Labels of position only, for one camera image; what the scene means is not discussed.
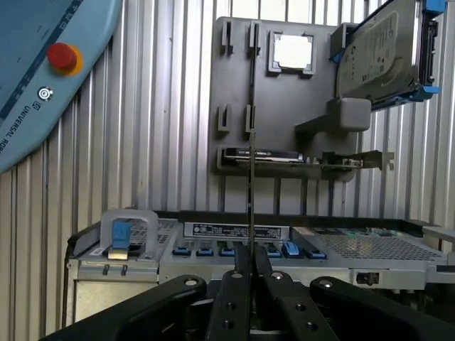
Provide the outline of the grey open PC case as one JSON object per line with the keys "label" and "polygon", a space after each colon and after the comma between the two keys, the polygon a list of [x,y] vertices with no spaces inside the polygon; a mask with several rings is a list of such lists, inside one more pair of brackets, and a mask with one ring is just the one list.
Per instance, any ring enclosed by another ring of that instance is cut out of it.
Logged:
{"label": "grey open PC case", "polygon": [[[248,242],[247,215],[232,212],[155,212],[159,218],[154,258],[145,256],[146,224],[132,223],[128,250],[100,248],[101,220],[68,240],[65,255],[63,326],[76,323],[183,274],[219,280],[235,257],[218,255],[221,247]],[[420,220],[256,214],[255,240],[282,253],[295,243],[300,259],[270,259],[275,271],[309,285],[331,276],[355,286],[391,295],[439,317],[455,301],[455,229]],[[173,256],[188,247],[190,257]],[[213,256],[196,256],[199,248]],[[327,259],[309,259],[318,249]]]}

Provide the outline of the blue case latch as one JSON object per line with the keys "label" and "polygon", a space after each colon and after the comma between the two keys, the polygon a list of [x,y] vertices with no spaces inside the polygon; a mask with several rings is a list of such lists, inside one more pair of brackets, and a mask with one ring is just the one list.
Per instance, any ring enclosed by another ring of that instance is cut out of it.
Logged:
{"label": "blue case latch", "polygon": [[112,225],[112,248],[128,250],[132,223],[115,221]]}

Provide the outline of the black graphics card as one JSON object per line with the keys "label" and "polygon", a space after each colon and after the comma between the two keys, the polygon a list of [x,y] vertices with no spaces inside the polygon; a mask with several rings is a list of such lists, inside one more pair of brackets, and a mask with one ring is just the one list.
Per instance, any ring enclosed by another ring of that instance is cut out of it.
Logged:
{"label": "black graphics card", "polygon": [[[250,164],[251,150],[248,148],[227,147],[218,150],[218,169],[246,168]],[[393,169],[393,152],[367,151],[349,155],[334,152],[324,153],[321,157],[307,156],[298,151],[255,150],[254,162],[266,168],[318,168],[324,170],[351,171],[357,169]]]}

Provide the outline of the grey parts rack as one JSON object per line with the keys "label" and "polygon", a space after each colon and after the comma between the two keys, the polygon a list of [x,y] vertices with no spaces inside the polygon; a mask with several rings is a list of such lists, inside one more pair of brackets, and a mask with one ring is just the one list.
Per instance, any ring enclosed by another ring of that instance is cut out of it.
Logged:
{"label": "grey parts rack", "polygon": [[[335,97],[337,63],[331,52],[339,27],[221,17],[213,27],[208,162],[217,175],[245,175],[246,168],[218,169],[221,148],[298,151],[321,157],[357,152],[358,134],[370,126],[370,103]],[[279,68],[274,43],[281,35],[312,36],[311,66]],[[257,177],[349,181],[356,170],[266,168]]]}

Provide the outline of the silver CPU chip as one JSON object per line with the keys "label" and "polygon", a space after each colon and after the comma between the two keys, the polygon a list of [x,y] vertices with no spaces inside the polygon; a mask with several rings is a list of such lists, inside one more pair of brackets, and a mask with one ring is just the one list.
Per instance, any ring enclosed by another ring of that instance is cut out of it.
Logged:
{"label": "silver CPU chip", "polygon": [[312,36],[281,35],[274,43],[274,59],[279,68],[305,70],[311,66]]}

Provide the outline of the silver hard disk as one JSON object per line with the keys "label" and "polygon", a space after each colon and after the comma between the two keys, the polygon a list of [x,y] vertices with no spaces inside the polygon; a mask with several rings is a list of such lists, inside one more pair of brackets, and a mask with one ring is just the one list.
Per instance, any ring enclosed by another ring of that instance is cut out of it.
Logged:
{"label": "silver hard disk", "polygon": [[336,96],[373,104],[415,90],[419,0],[388,0],[350,35],[338,64]]}

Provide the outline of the blue robot teach pendant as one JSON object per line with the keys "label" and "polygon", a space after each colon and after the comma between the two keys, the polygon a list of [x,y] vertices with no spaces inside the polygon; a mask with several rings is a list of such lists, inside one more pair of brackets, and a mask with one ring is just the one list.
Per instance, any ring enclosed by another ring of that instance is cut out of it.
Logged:
{"label": "blue robot teach pendant", "polygon": [[[122,0],[0,0],[0,173],[49,135],[117,25]],[[54,43],[84,57],[77,75],[56,74],[46,57]]]}

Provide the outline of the blue disk caddy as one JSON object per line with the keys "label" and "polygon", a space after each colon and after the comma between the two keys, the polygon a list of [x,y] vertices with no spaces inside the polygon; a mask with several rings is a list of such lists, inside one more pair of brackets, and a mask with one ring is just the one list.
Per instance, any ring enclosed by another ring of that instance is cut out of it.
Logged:
{"label": "blue disk caddy", "polygon": [[[422,8],[419,10],[421,19],[417,48],[417,86],[415,87],[415,90],[411,92],[383,100],[376,104],[371,102],[374,111],[410,102],[424,102],[431,99],[434,94],[437,94],[440,91],[439,87],[434,85],[433,64],[436,52],[436,38],[439,32],[437,17],[445,12],[446,0],[419,0],[419,2]],[[337,63],[337,65],[341,61],[341,57],[349,42],[350,35],[361,23],[354,26],[343,24],[332,35],[334,38],[339,37],[342,40],[341,46],[331,52],[331,59],[333,62]]]}

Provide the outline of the red emergency stop button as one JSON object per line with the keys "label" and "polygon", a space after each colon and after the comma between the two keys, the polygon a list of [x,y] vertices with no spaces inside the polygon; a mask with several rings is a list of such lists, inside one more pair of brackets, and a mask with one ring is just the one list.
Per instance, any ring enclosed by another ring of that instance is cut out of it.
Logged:
{"label": "red emergency stop button", "polygon": [[84,67],[83,54],[75,45],[54,43],[47,49],[46,57],[51,69],[65,77],[79,74]]}

